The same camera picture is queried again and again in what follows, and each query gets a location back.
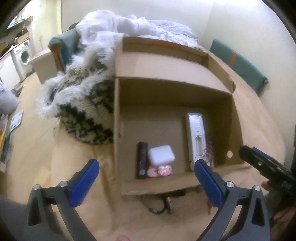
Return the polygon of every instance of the black and white knit blanket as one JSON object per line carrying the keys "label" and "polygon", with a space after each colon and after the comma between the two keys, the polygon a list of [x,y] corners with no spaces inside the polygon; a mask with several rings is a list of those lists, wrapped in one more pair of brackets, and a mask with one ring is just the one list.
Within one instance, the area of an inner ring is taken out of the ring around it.
{"label": "black and white knit blanket", "polygon": [[114,66],[106,48],[89,45],[66,73],[47,80],[36,100],[41,117],[60,117],[66,131],[88,144],[113,142]]}

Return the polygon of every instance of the metal screw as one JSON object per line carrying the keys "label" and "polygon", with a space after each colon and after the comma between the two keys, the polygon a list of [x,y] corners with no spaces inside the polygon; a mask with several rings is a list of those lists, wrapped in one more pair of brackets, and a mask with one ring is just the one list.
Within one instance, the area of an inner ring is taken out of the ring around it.
{"label": "metal screw", "polygon": [[41,188],[41,186],[39,184],[36,184],[36,185],[33,186],[33,190],[37,190],[39,188]]}
{"label": "metal screw", "polygon": [[68,185],[68,182],[67,181],[61,181],[60,183],[59,183],[59,186],[60,187],[65,187],[65,186],[67,186]]}
{"label": "metal screw", "polygon": [[255,189],[256,191],[260,191],[260,190],[261,190],[261,188],[260,188],[258,185],[255,185],[255,186],[254,186],[254,189]]}
{"label": "metal screw", "polygon": [[226,185],[227,185],[227,187],[230,187],[230,188],[233,188],[234,187],[233,182],[227,182]]}

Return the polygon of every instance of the hand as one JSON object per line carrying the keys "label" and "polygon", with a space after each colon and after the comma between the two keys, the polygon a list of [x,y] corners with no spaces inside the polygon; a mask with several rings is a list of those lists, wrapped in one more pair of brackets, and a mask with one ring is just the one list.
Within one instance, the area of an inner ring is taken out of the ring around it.
{"label": "hand", "polygon": [[120,235],[116,241],[131,241],[128,237]]}
{"label": "hand", "polygon": [[[268,185],[268,181],[261,183],[262,188],[267,191],[271,190],[271,187]],[[270,231],[271,240],[277,240],[281,234],[285,231],[291,219],[296,213],[295,207],[287,207],[286,209],[276,213],[273,216],[273,220],[276,222]]]}

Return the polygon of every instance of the hole in cardboard box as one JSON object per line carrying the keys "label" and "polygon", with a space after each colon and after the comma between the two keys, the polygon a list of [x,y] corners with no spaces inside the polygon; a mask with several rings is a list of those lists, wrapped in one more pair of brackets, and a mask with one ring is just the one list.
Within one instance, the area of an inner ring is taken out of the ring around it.
{"label": "hole in cardboard box", "polygon": [[227,152],[227,154],[226,154],[226,158],[227,158],[227,159],[230,159],[230,158],[232,158],[232,157],[233,157],[233,153],[232,153],[232,151],[229,150],[229,151]]}

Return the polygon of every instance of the orange strap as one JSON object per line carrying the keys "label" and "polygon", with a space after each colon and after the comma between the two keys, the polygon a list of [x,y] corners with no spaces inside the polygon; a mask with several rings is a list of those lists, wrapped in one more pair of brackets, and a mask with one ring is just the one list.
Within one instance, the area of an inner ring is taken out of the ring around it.
{"label": "orange strap", "polygon": [[232,54],[232,56],[231,56],[231,59],[230,59],[230,64],[229,64],[229,67],[230,67],[230,68],[233,67],[236,56],[237,56],[237,52],[233,52],[233,54]]}
{"label": "orange strap", "polygon": [[49,49],[51,50],[51,52],[54,56],[54,61],[56,62],[57,70],[65,72],[63,64],[62,64],[62,60],[61,60],[61,57],[59,54],[62,49],[61,44],[52,44],[49,46]]}

